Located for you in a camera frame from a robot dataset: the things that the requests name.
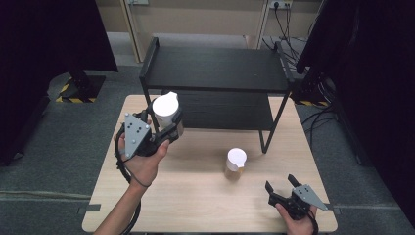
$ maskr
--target fingers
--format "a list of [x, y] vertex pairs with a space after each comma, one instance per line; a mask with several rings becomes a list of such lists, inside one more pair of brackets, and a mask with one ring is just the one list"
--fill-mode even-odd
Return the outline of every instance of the fingers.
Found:
[[311, 205], [310, 210], [312, 214], [314, 215], [314, 217], [317, 216], [317, 207], [315, 207], [314, 205]]
[[283, 217], [286, 222], [289, 222], [292, 220], [287, 210], [281, 204], [275, 205], [275, 208], [277, 208], [278, 213], [281, 214], [281, 217]]
[[119, 136], [119, 139], [125, 139], [125, 132], [122, 132], [122, 134]]
[[119, 149], [125, 149], [125, 133], [122, 133], [119, 136], [119, 140], [118, 140], [118, 148]]
[[157, 149], [156, 153], [152, 155], [153, 158], [161, 161], [167, 154], [168, 145], [170, 144], [169, 140], [165, 140]]

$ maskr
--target shelf leg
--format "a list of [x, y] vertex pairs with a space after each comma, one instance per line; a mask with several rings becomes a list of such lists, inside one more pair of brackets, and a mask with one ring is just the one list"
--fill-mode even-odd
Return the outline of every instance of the shelf leg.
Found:
[[266, 144], [264, 144], [262, 130], [259, 131], [259, 140], [260, 140], [261, 150], [263, 154], [266, 154], [266, 152], [268, 151], [268, 147], [269, 147], [269, 144], [271, 143], [271, 139], [272, 139], [272, 136], [274, 135], [275, 129], [277, 128], [278, 121], [280, 120], [281, 114], [283, 114], [287, 100], [290, 97], [290, 92], [291, 92], [291, 89], [289, 89], [287, 93], [284, 95], [283, 101], [281, 102], [281, 105], [280, 105], [280, 109], [278, 110], [277, 116], [275, 117], [271, 130], [269, 132], [268, 139], [266, 140]]
[[[143, 93], [144, 93], [144, 96], [146, 97], [147, 107], [149, 107], [150, 104], [152, 103], [152, 100], [150, 99], [149, 88], [146, 86], [146, 84], [143, 84], [143, 82], [141, 83], [141, 86], [143, 87]], [[153, 122], [153, 126], [155, 127], [155, 132], [159, 133], [160, 126], [156, 120], [156, 116], [154, 114], [150, 114], [150, 116], [152, 117], [152, 122]]]

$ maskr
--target black metal shelf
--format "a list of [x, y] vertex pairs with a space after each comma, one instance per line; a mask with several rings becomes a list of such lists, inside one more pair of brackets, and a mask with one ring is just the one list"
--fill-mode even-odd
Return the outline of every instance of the black metal shelf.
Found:
[[[282, 50], [161, 47], [156, 37], [140, 81], [148, 104], [149, 89], [178, 94], [186, 128], [258, 130], [263, 153], [294, 83]], [[275, 119], [268, 93], [284, 94]], [[266, 143], [262, 130], [270, 131]]]
[[215, 91], [173, 90], [187, 128], [270, 130], [273, 119], [268, 95]]

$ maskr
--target black curtain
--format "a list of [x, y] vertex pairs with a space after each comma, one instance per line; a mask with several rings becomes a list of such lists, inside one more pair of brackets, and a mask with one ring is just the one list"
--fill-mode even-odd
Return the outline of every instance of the black curtain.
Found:
[[299, 94], [315, 89], [324, 77], [333, 80], [350, 139], [413, 226], [414, 12], [412, 1], [326, 0], [298, 65], [300, 70], [310, 66]]
[[0, 162], [10, 162], [49, 82], [73, 70], [117, 71], [94, 0], [0, 3]]

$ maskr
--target white cup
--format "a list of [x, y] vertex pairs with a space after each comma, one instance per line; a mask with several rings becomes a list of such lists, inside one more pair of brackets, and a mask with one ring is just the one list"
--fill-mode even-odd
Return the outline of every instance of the white cup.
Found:
[[153, 103], [153, 111], [161, 128], [166, 128], [173, 123], [172, 119], [178, 109], [177, 94], [171, 91], [158, 97]]
[[247, 154], [239, 148], [231, 149], [226, 159], [225, 175], [229, 179], [239, 179], [244, 171]]

